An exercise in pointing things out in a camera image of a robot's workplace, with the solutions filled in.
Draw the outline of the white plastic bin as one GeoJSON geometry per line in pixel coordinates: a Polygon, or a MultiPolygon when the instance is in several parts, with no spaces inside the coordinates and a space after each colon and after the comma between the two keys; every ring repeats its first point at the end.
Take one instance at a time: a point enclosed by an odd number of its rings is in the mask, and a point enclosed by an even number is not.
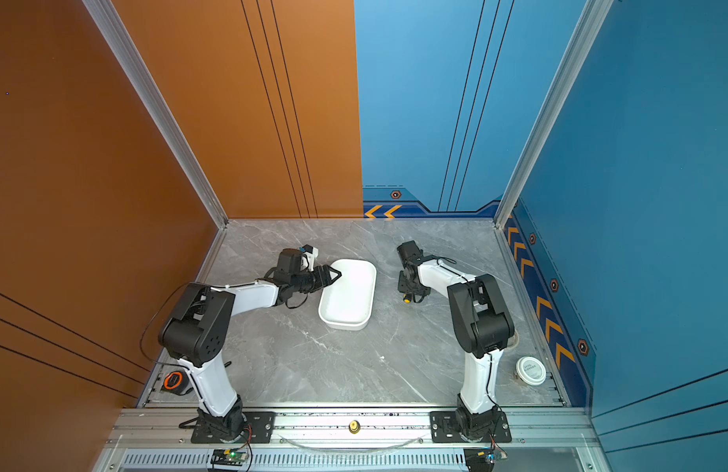
{"type": "Polygon", "coordinates": [[[339,259],[332,268],[342,275],[323,289],[319,317],[334,330],[363,330],[372,314],[377,269],[368,261],[352,259],[339,259]]]}

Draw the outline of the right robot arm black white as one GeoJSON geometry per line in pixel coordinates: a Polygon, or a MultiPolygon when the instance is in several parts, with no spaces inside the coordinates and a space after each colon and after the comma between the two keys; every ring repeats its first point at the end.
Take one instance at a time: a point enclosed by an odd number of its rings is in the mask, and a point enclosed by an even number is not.
{"type": "Polygon", "coordinates": [[[464,382],[455,418],[458,433],[470,442],[511,442],[508,417],[496,385],[500,362],[516,333],[513,317],[493,275],[470,275],[454,260],[427,255],[413,241],[397,246],[403,265],[397,290],[407,303],[435,292],[449,302],[454,335],[464,350],[464,382]]]}

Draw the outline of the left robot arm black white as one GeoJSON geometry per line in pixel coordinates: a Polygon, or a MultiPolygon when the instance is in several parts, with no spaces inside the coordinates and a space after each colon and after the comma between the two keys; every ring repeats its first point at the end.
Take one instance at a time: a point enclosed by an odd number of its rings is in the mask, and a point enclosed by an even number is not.
{"type": "Polygon", "coordinates": [[[242,399],[232,387],[222,350],[232,317],[286,305],[297,294],[309,295],[333,285],[342,272],[316,265],[310,245],[284,249],[277,264],[252,282],[232,285],[190,283],[159,333],[159,344],[183,368],[198,397],[198,416],[184,422],[194,444],[244,441],[248,421],[242,399]]]}

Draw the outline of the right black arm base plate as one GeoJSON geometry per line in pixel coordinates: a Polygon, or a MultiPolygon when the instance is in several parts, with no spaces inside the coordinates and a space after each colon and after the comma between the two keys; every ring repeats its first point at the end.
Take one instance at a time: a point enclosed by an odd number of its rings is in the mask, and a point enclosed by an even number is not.
{"type": "Polygon", "coordinates": [[[496,442],[509,444],[512,433],[506,414],[491,409],[481,414],[469,414],[462,409],[431,411],[429,413],[432,441],[436,444],[449,442],[496,442]]]}

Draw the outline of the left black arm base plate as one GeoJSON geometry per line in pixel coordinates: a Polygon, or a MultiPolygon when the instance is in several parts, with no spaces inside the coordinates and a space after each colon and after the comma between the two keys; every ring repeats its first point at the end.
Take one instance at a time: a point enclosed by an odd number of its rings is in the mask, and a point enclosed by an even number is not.
{"type": "Polygon", "coordinates": [[[273,411],[241,411],[218,418],[199,410],[198,417],[187,423],[194,425],[192,444],[269,444],[275,417],[273,411]]]}

